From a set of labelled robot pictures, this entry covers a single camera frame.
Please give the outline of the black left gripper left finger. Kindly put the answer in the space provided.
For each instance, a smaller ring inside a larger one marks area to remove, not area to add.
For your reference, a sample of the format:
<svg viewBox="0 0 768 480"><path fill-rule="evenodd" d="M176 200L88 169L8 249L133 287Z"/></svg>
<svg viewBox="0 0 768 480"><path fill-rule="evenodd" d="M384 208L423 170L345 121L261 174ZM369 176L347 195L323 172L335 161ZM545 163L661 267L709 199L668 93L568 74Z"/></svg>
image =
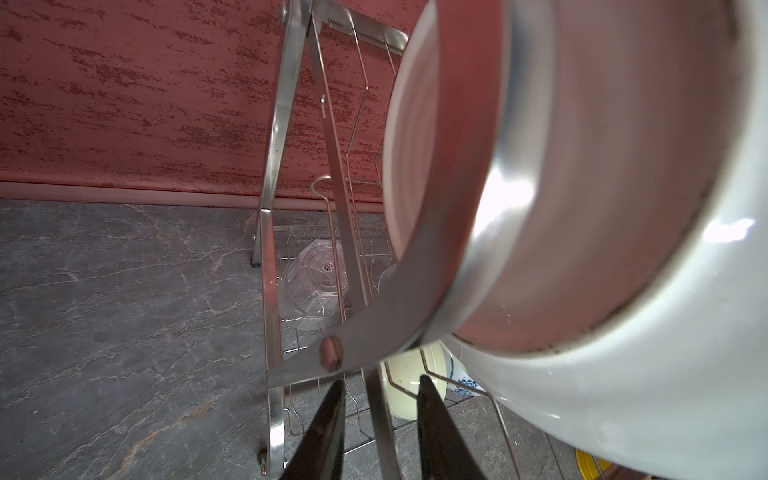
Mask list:
<svg viewBox="0 0 768 480"><path fill-rule="evenodd" d="M343 471L346 386L334 381L294 456L285 467L282 480L340 479Z"/></svg>

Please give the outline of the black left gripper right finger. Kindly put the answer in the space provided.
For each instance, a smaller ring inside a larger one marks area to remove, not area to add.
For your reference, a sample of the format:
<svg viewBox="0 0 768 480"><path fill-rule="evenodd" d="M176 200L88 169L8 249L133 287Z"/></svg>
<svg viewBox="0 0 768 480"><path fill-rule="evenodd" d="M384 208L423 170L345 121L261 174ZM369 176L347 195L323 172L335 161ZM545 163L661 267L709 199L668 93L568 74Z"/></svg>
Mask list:
<svg viewBox="0 0 768 480"><path fill-rule="evenodd" d="M423 479L485 479L428 375L420 377L417 424Z"/></svg>

